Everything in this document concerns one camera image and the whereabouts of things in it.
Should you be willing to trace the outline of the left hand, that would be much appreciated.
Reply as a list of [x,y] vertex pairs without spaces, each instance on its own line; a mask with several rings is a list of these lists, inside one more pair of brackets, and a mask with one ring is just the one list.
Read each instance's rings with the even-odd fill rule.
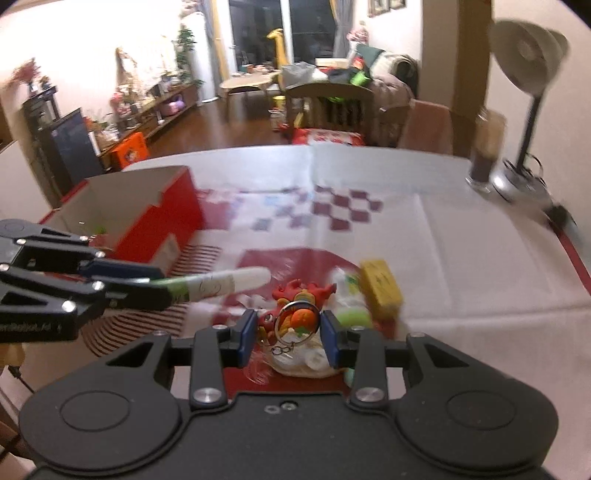
[[25,359],[25,350],[21,343],[0,344],[0,370],[6,367],[20,367]]

